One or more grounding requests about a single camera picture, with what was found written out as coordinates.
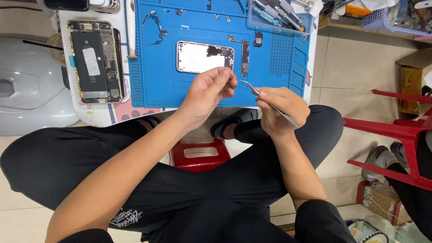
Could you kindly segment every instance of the blue silicone repair mat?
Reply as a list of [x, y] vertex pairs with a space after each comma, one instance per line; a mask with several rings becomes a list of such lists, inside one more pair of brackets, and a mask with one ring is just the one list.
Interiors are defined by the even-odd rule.
[[[303, 97], [308, 63], [309, 39], [299, 35], [272, 32], [248, 26], [247, 0], [138, 0], [136, 1], [136, 52], [139, 59], [130, 60], [131, 94], [134, 107], [178, 107], [181, 105], [193, 73], [177, 70], [177, 42], [196, 42], [234, 49], [234, 73], [254, 87], [286, 86]], [[160, 40], [155, 18], [146, 15], [156, 11], [163, 30]], [[261, 47], [254, 47], [255, 32], [263, 32]], [[242, 43], [249, 41], [249, 72], [241, 77]], [[256, 106], [255, 96], [239, 84], [232, 99], [219, 106]]]

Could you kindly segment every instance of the white graphic print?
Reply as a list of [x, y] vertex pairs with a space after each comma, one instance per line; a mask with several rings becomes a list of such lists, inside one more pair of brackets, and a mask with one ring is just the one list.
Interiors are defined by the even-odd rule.
[[141, 214], [143, 212], [138, 213], [136, 210], [132, 212], [132, 209], [126, 212], [121, 212], [111, 220], [111, 224], [121, 228], [126, 227], [129, 224], [133, 224], [138, 222], [138, 219], [141, 218]]

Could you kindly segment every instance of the disassembled iphone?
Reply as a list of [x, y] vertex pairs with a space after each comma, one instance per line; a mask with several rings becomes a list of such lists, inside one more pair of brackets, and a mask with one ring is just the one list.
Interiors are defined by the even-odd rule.
[[124, 96], [119, 31], [90, 20], [68, 20], [67, 29], [81, 101], [119, 103]]
[[215, 67], [233, 69], [234, 49], [231, 47], [177, 42], [177, 70], [200, 74]]

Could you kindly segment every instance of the hand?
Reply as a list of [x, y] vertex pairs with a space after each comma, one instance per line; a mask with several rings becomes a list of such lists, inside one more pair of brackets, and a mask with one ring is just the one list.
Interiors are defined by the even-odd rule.
[[216, 67], [198, 74], [183, 103], [175, 112], [189, 130], [201, 126], [223, 98], [232, 98], [237, 76], [228, 67]]
[[[263, 111], [261, 127], [270, 135], [273, 141], [284, 138], [295, 129], [302, 127], [306, 122], [306, 118], [311, 113], [308, 103], [286, 87], [277, 89], [268, 87], [260, 88], [259, 95], [255, 100]], [[272, 104], [285, 114], [290, 115], [299, 123], [299, 126], [296, 127], [291, 122], [287, 121], [269, 104]]]

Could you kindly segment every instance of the purple basket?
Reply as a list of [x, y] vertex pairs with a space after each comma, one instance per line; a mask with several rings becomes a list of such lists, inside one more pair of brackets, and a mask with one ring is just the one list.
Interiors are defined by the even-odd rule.
[[425, 35], [431, 36], [428, 32], [406, 29], [401, 27], [394, 27], [387, 22], [387, 10], [388, 8], [376, 10], [371, 14], [368, 14], [363, 19], [362, 29], [376, 29], [377, 32], [381, 33], [393, 33], [397, 35]]

